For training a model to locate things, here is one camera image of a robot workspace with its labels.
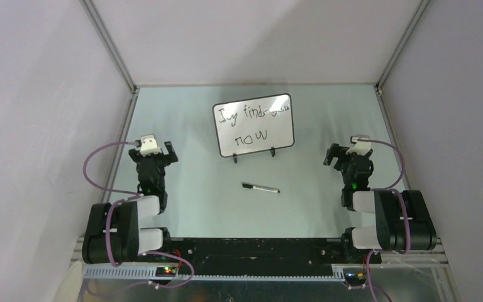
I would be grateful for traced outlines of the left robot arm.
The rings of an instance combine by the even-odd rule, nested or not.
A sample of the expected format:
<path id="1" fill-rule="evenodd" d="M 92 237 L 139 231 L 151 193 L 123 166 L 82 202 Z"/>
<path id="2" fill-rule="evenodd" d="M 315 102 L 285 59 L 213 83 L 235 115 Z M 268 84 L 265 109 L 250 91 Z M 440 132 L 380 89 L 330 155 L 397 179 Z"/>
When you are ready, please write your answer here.
<path id="1" fill-rule="evenodd" d="M 158 146 L 152 136 L 132 142 L 128 154 L 136 165 L 138 185 L 127 191 L 127 198 L 114 203 L 92 206 L 82 244 L 82 258 L 87 264 L 133 262 L 144 252 L 159 262 L 173 256 L 173 244 L 164 239 L 164 228 L 146 230 L 140 223 L 146 217 L 157 216 L 167 207 L 165 169 L 178 161 L 172 142 Z"/>

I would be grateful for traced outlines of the black framed whiteboard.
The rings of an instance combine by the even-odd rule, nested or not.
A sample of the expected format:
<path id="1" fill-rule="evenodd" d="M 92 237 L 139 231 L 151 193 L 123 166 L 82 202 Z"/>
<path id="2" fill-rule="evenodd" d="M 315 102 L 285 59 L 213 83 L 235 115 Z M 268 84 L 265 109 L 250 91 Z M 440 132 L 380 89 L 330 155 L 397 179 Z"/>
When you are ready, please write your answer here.
<path id="1" fill-rule="evenodd" d="M 218 103 L 212 107 L 220 156 L 234 157 L 295 144 L 288 93 Z"/>

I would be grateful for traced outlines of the black white marker pen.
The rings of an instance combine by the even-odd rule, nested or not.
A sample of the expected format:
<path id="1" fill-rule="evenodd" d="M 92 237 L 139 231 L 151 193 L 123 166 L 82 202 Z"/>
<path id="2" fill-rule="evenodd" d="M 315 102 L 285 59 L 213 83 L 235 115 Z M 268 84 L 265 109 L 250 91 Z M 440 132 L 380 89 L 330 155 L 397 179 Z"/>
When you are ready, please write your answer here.
<path id="1" fill-rule="evenodd" d="M 274 188 L 274 187 L 268 187 L 268 186 L 260 186 L 256 184 L 250 184 L 243 182 L 242 187 L 247 188 L 247 189 L 256 189 L 256 190 L 261 190 L 261 191 L 266 191 L 266 192 L 271 192 L 271 193 L 280 193 L 280 189 Z"/>

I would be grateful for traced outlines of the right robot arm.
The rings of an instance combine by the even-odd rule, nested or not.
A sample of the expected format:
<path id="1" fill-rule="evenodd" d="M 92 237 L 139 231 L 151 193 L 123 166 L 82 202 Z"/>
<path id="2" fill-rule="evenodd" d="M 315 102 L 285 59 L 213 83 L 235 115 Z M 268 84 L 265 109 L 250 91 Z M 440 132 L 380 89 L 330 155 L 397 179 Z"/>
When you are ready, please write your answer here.
<path id="1" fill-rule="evenodd" d="M 370 159 L 371 140 L 359 140 L 351 147 L 337 143 L 326 151 L 324 165 L 332 165 L 343 180 L 341 205 L 348 211 L 372 214 L 371 226 L 350 227 L 341 236 L 341 256 L 349 263 L 362 259 L 366 250 L 433 250 L 437 234 L 422 193 L 418 190 L 372 189 L 369 177 L 374 164 Z"/>

